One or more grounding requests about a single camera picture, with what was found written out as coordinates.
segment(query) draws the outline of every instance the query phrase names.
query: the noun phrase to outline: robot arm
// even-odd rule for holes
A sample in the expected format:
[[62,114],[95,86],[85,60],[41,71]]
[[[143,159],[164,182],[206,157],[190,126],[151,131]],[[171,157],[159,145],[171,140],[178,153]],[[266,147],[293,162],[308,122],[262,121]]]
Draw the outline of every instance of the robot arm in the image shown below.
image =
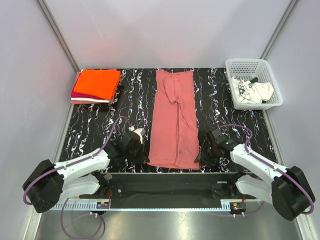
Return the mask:
[[245,167],[260,178],[253,178],[249,175],[241,176],[235,182],[235,186],[241,194],[251,195],[273,205],[282,217],[292,221],[310,207],[310,202],[296,185],[279,171],[276,171],[279,169],[298,182],[315,202],[316,199],[309,183],[303,171],[298,167],[287,168],[270,161],[253,150],[247,152],[245,144],[241,144],[239,139],[228,138],[219,128],[206,132],[205,135],[206,142],[201,158],[206,161],[206,164],[208,160],[217,161],[217,158],[229,157],[234,163]]
[[[135,163],[144,162],[146,160],[143,151],[144,134],[142,128],[131,129],[115,144],[108,142],[100,152],[98,148],[64,162],[51,163],[48,159],[44,160],[36,167],[22,188],[25,191],[39,176],[53,169],[59,169],[39,180],[27,193],[38,213],[51,209],[58,201],[67,198],[80,195],[103,196],[108,189],[108,181],[97,171],[105,170],[110,163],[121,164],[127,157]],[[67,167],[86,157],[91,158]]]

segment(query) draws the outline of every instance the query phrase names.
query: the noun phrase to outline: stack of folded clothes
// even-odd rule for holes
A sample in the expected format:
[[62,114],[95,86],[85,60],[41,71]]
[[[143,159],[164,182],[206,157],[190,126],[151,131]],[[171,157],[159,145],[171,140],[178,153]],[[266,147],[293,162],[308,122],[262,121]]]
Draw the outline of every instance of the stack of folded clothes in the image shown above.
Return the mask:
[[117,70],[85,69],[77,72],[71,92],[71,103],[112,103],[120,77],[121,72]]

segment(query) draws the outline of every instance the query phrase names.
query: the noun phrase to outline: white ruler strip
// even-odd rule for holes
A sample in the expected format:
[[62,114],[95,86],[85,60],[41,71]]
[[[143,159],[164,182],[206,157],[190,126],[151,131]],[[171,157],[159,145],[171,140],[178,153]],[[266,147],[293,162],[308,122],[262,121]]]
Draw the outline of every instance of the white ruler strip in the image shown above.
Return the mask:
[[[59,201],[50,210],[61,211],[65,201]],[[221,201],[221,207],[208,208],[109,208],[108,199],[69,200],[63,211],[123,211],[123,212],[230,212],[230,203]]]

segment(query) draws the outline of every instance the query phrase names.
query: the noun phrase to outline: cable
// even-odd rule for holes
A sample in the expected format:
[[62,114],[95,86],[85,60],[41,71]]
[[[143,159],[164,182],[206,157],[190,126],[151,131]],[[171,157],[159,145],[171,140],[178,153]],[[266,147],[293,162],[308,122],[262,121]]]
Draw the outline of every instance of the cable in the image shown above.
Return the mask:
[[[249,151],[248,143],[250,142],[251,138],[253,137],[253,132],[251,131],[251,129],[247,128],[246,126],[242,126],[242,125],[238,125],[238,124],[225,124],[225,125],[218,126],[219,129],[225,128],[225,127],[238,127],[238,128],[242,128],[242,129],[247,130],[250,133],[250,136],[247,138],[247,140],[244,143],[244,148],[245,148],[246,152],[249,153],[249,155],[251,155],[255,159],[257,159],[258,161],[260,161],[260,162],[264,163],[265,165],[267,165],[268,167],[270,167],[272,169],[274,168],[274,166],[271,163],[263,160],[259,156],[255,155],[254,153]],[[307,193],[307,191],[296,180],[294,180],[291,176],[289,176],[284,171],[282,171],[282,170],[280,170],[278,168],[276,168],[275,170],[277,172],[281,173],[287,179],[289,179],[308,199],[308,201],[310,203],[310,210],[309,211],[304,211],[304,212],[302,212],[302,214],[305,214],[305,215],[312,214],[314,209],[315,209],[315,206],[314,206],[314,202],[312,201],[312,199],[309,196],[309,194]]]
[[108,196],[109,196],[109,208],[110,208],[110,205],[111,205],[111,196],[112,196],[112,190],[109,189],[108,191]]
[[[115,128],[116,128],[118,122],[120,121],[120,119],[124,119],[124,120],[129,124],[129,126],[132,127],[131,123],[129,122],[129,120],[128,120],[125,116],[119,116],[119,117],[115,120],[114,124],[112,125],[111,131],[110,131],[110,133],[109,133],[106,141],[104,142],[104,144],[100,147],[100,149],[99,149],[96,153],[92,154],[92,156],[90,155],[90,156],[84,157],[84,158],[82,158],[82,159],[79,159],[79,160],[77,160],[77,161],[75,161],[75,162],[69,163],[69,164],[67,164],[65,167],[66,167],[66,168],[67,168],[67,167],[70,167],[70,166],[72,166],[72,165],[81,163],[81,162],[83,162],[83,161],[85,161],[85,160],[88,160],[88,159],[91,159],[92,157],[97,156],[97,155],[105,148],[105,146],[106,146],[107,143],[109,142],[109,140],[110,140],[110,138],[111,138],[111,136],[112,136],[112,133],[115,131]],[[50,170],[50,171],[47,171],[47,172],[45,172],[44,174],[38,176],[38,177],[37,177],[33,182],[31,182],[31,183],[28,185],[28,187],[25,189],[25,191],[24,191],[24,193],[23,193],[23,202],[24,202],[25,204],[27,204],[27,205],[32,205],[32,203],[27,200],[27,195],[28,195],[28,192],[30,191],[30,189],[31,189],[38,181],[40,181],[40,180],[43,179],[44,177],[46,177],[46,176],[48,176],[48,175],[50,175],[50,174],[52,174],[52,173],[54,173],[54,172],[57,172],[57,171],[59,171],[59,170],[62,170],[62,169],[64,169],[65,167],[64,167],[64,166],[60,166],[60,167],[54,168],[54,169],[52,169],[52,170]]]
[[78,238],[78,237],[71,236],[71,235],[67,232],[66,227],[64,226],[64,222],[63,222],[64,209],[65,209],[65,207],[66,207],[66,204],[67,204],[68,200],[69,200],[69,198],[67,198],[67,199],[64,201],[64,204],[63,204],[63,206],[62,206],[61,213],[60,213],[60,224],[61,224],[61,229],[62,229],[62,231],[64,232],[64,234],[67,235],[69,238],[74,239],[74,240],[90,240],[90,239],[94,238],[94,237],[99,233],[99,231],[100,231],[100,229],[101,229],[101,226],[102,226],[103,222],[105,221],[105,220],[103,219],[103,217],[100,216],[100,215],[98,215],[97,213],[95,214],[96,217],[99,216],[100,225],[99,225],[98,229],[95,231],[95,233],[94,233],[92,236],[86,237],[86,238]]
[[243,194],[243,199],[242,199],[241,203],[245,203],[246,202],[246,198],[247,198],[247,196],[245,194]]
[[252,216],[252,215],[254,215],[254,214],[257,214],[258,212],[261,211],[261,209],[262,209],[262,207],[264,206],[264,204],[265,204],[265,202],[263,201],[263,202],[261,203],[261,205],[260,205],[256,210],[254,210],[253,212],[246,213],[245,215],[246,215],[246,216]]
[[[64,226],[64,229],[67,229],[67,228],[69,228],[71,225],[73,225],[75,222],[77,222],[77,221],[79,221],[80,219],[83,219],[84,217],[86,217],[86,216],[88,216],[88,215],[90,215],[90,213],[84,213],[84,214],[82,214],[82,215],[80,215],[80,216],[78,216],[75,220],[73,220],[71,223],[69,223],[67,226]],[[59,230],[57,230],[56,232],[57,233],[59,233],[59,232],[62,232],[63,230],[62,229],[59,229]]]

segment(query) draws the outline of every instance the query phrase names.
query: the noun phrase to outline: orange folded cloth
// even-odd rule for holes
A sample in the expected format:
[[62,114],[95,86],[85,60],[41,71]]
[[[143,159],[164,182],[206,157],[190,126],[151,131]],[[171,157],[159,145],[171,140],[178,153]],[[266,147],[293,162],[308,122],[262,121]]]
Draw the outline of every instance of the orange folded cloth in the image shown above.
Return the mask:
[[121,72],[117,70],[85,69],[76,81],[74,91],[111,100],[115,95]]

